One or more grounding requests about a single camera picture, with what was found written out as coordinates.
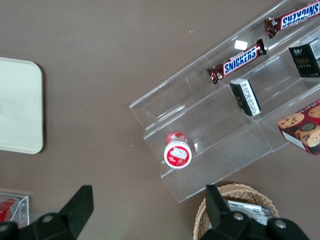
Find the cookie box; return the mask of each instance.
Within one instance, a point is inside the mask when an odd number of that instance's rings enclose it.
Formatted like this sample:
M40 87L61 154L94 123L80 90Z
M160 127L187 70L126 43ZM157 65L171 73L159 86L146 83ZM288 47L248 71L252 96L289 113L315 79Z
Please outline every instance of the cookie box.
M320 100L280 120L282 136L312 155L320 154Z

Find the snickers logo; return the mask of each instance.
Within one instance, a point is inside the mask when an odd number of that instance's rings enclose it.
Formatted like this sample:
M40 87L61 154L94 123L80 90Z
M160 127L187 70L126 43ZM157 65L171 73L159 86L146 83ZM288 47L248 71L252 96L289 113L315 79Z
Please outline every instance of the snickers logo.
M251 62L252 60L256 59L258 57L257 51L259 50L260 47L255 45L252 48L244 51L240 55L236 56L235 58L225 62L223 64L223 74L228 75L246 65L247 63Z
M282 17L281 28L284 29L295 23L302 21L303 19L311 18L319 13L320 2L314 2L309 6L298 9L297 11L291 12Z

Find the snack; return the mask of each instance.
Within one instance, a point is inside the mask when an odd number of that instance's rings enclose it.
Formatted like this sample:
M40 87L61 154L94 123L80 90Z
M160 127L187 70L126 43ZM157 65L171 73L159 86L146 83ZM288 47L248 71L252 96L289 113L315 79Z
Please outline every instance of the snack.
M312 155L320 154L320 100L278 122L282 136Z
M293 61L299 74L303 78L320 77L320 40L301 42L297 46L289 47Z
M165 140L164 160L171 168L182 169L192 158L187 138L181 132L170 133Z
M253 117L261 112L255 92L247 79L230 81L230 88L242 112Z
M285 29L301 22L302 20L309 19L315 15L318 15L320 13L319 9L320 0L317 0L306 6L287 12L282 16L278 16L276 18L267 18L266 20L264 20L264 24L269 38L272 39L281 29Z
M261 55L267 54L262 39L256 41L256 44L249 47L247 50L239 53L238 55L230 58L222 64L218 64L208 69L208 73L214 84L217 84L218 80L223 79L225 76L234 72L235 70L250 63L254 59Z

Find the white label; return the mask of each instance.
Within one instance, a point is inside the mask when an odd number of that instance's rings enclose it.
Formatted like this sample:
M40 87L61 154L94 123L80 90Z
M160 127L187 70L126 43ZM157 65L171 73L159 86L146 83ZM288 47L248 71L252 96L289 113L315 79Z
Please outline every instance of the white label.
M320 41L319 41L319 39L316 39L313 42L311 42L310 47L312 49L312 52L313 52L315 59L319 59L320 58Z
M259 110L258 103L256 101L255 95L250 87L249 81L245 80L241 84L241 89L244 94L245 100L249 105L252 116L259 114L261 111Z
M293 136L289 135L288 133L286 132L282 132L283 133L283 136L285 139L287 139L290 143L293 143L294 145L302 148L303 150L306 150L305 146L302 144L302 142L296 138L294 138Z

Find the clear plastic shelf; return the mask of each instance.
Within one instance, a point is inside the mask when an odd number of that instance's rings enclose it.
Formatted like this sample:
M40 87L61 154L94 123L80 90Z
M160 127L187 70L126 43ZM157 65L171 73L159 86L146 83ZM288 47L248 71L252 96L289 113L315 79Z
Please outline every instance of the clear plastic shelf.
M288 47L320 38L319 16L280 30L269 39L264 20L310 3L284 0L130 105L145 129L144 140L158 158L160 175L179 202L288 144L277 122L319 99L320 79L301 78ZM214 85L207 72L239 54L236 40L248 47L263 39L260 56ZM229 88L248 79L261 106L254 117L243 114ZM165 140L182 132L193 151L191 163L172 169L164 161Z
M16 222L19 228L29 225L29 197L0 192L0 209L3 222Z

